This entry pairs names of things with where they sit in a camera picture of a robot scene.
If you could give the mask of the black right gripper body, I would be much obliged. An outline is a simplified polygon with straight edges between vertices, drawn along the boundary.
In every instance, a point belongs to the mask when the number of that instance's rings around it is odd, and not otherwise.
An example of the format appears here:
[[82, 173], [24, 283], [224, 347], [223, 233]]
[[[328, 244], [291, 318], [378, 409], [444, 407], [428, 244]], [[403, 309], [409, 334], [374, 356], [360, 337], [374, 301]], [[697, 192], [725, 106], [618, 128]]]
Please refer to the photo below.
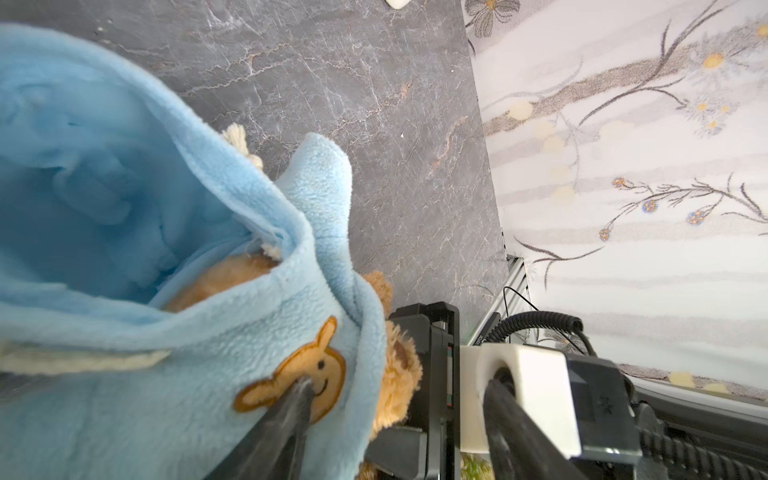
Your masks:
[[459, 479], [459, 310], [445, 302], [413, 304], [390, 319], [414, 341], [423, 377], [405, 421], [383, 430], [365, 461], [375, 479]]

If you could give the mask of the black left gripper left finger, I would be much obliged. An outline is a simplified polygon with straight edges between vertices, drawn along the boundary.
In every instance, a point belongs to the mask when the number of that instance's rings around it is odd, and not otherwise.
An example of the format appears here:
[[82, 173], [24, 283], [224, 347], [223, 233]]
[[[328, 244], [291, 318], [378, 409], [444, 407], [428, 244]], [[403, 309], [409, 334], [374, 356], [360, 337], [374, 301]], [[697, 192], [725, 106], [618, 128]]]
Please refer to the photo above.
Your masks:
[[299, 478], [313, 399], [311, 379], [296, 380], [205, 479]]

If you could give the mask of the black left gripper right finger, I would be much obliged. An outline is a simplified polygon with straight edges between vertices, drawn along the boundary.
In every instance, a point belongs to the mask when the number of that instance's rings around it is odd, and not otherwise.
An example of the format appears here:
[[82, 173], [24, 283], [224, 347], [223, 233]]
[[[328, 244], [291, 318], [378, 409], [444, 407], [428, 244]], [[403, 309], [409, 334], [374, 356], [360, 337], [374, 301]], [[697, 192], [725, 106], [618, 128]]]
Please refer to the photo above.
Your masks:
[[495, 478], [586, 479], [517, 403], [509, 386], [509, 382], [492, 379], [483, 395], [485, 432]]

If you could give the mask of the brown teddy bear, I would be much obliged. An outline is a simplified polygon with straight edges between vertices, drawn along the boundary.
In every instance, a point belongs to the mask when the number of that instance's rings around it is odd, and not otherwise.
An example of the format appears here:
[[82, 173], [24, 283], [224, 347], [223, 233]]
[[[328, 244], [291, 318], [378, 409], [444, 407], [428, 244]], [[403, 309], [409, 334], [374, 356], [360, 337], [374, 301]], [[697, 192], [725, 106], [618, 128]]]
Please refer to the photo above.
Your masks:
[[[270, 273], [279, 262], [264, 253], [229, 256], [184, 287], [164, 309], [178, 313], [220, 292]], [[387, 349], [371, 439], [382, 430], [402, 422], [419, 389], [423, 367], [414, 341], [392, 321], [385, 322]], [[240, 413], [272, 406], [287, 388], [309, 372], [309, 361], [331, 360], [327, 339], [320, 336], [284, 360], [272, 377], [259, 380], [238, 393], [234, 409]]]

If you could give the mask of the light blue fleece hoodie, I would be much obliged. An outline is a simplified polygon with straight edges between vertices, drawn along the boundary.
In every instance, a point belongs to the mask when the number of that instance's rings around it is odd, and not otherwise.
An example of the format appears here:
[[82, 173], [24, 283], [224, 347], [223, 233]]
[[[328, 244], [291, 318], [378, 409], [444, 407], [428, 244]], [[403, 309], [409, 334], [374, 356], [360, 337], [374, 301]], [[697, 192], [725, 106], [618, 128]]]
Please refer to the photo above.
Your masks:
[[[272, 407], [294, 352], [314, 399], [300, 477], [356, 477], [386, 365], [350, 258], [352, 172], [308, 134], [269, 178], [163, 82], [92, 42], [1, 27], [1, 475], [203, 479]], [[181, 312], [229, 256], [279, 264]]]

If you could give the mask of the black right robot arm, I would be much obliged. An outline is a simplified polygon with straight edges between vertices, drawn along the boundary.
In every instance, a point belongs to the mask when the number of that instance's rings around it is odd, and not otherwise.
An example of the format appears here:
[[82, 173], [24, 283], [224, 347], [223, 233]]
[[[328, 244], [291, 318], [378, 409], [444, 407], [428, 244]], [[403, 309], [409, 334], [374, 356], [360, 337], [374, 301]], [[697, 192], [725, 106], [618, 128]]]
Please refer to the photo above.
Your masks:
[[767, 418], [630, 376], [577, 317], [493, 316], [459, 342], [446, 303], [395, 311], [423, 379], [370, 444], [364, 479], [763, 479]]

